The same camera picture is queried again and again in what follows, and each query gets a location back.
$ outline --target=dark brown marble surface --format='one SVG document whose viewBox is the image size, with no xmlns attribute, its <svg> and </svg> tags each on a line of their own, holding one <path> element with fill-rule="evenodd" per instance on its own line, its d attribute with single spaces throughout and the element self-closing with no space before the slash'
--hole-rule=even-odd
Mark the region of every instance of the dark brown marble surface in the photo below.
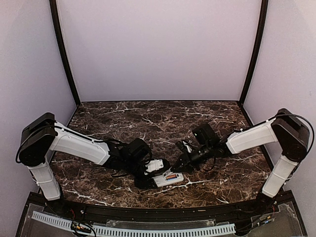
<svg viewBox="0 0 316 237">
<path fill-rule="evenodd" d="M 191 130 L 208 122 L 222 137 L 247 127 L 236 102 L 152 101 L 82 103 L 69 128 L 96 139 L 113 137 L 124 142 L 144 139 L 154 157 L 172 165 L 181 152 L 181 139 L 197 145 Z M 201 171 L 185 174 L 181 183 L 156 190 L 139 190 L 131 176 L 112 178 L 107 170 L 82 158 L 57 152 L 51 168 L 68 200 L 135 208 L 180 208 L 218 205 L 256 197 L 270 173 L 259 148 L 202 165 Z"/>
</svg>

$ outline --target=marble tabletop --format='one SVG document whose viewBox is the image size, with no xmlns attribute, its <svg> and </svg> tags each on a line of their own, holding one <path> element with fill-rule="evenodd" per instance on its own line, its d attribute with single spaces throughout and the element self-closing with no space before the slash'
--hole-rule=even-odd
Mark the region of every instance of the marble tabletop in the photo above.
<svg viewBox="0 0 316 237">
<path fill-rule="evenodd" d="M 181 152 L 175 146 L 186 139 L 198 145 L 191 130 L 208 122 L 220 137 L 247 127 L 236 102 L 137 101 L 86 102 L 74 114 L 69 128 L 96 139 L 131 142 L 142 138 L 155 158 L 172 165 Z M 184 181 L 155 190 L 140 190 L 133 178 L 112 178 L 108 170 L 82 158 L 57 152 L 51 168 L 67 200 L 133 208 L 183 208 L 254 199 L 270 173 L 259 148 L 230 158 L 213 159 L 201 171 L 185 174 Z"/>
</svg>

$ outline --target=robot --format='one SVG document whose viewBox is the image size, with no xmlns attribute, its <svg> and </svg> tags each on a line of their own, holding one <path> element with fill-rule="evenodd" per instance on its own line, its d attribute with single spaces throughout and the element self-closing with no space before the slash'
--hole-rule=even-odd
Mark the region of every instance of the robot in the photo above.
<svg viewBox="0 0 316 237">
<path fill-rule="evenodd" d="M 310 131 L 297 117 L 307 121 L 281 109 L 274 117 L 223 138 L 209 124 L 202 124 L 192 131 L 201 147 L 193 148 L 185 140 L 178 142 L 176 145 L 183 153 L 170 166 L 166 159 L 153 159 L 150 147 L 142 139 L 136 138 L 129 144 L 115 139 L 96 140 L 65 127 L 55 121 L 53 114 L 46 113 L 23 130 L 16 161 L 27 166 L 45 198 L 53 201 L 61 198 L 62 191 L 47 162 L 48 151 L 65 152 L 109 169 L 124 170 L 134 176 L 136 187 L 154 189 L 183 181 L 183 172 L 199 170 L 199 164 L 208 159 L 228 158 L 253 147 L 279 142 L 282 154 L 252 207 L 253 212 L 259 213 L 274 202 L 313 145 L 314 139 L 308 148 Z"/>
</svg>

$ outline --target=white wall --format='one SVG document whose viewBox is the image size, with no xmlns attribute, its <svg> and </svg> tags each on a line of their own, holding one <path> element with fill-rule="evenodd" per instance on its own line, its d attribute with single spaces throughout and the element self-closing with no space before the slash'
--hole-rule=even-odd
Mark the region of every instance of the white wall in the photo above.
<svg viewBox="0 0 316 237">
<path fill-rule="evenodd" d="M 82 101 L 238 100 L 260 0 L 58 0 Z"/>
<path fill-rule="evenodd" d="M 278 109 L 305 116 L 316 127 L 316 1 L 270 1 L 245 108 L 255 123 Z M 280 154 L 268 146 L 275 162 Z M 285 186 L 292 189 L 309 236 L 316 236 L 316 149 Z"/>
<path fill-rule="evenodd" d="M 1 237 L 13 237 L 30 191 L 28 169 L 16 164 L 22 129 L 45 112 L 67 123 L 75 103 L 64 73 L 48 0 L 1 1 Z"/>
</svg>

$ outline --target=white ventilation grille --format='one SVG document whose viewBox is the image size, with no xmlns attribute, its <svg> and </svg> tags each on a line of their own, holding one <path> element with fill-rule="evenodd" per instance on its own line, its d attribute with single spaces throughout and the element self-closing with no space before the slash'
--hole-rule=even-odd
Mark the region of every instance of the white ventilation grille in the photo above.
<svg viewBox="0 0 316 237">
<path fill-rule="evenodd" d="M 71 221 L 44 213 L 33 211 L 32 219 L 46 223 L 66 231 L 71 231 Z M 222 225 L 198 229 L 175 230 L 175 231 L 153 231 L 153 230 L 128 230 L 116 229 L 104 226 L 93 226 L 99 237 L 213 237 L 235 233 L 235 225 Z"/>
</svg>

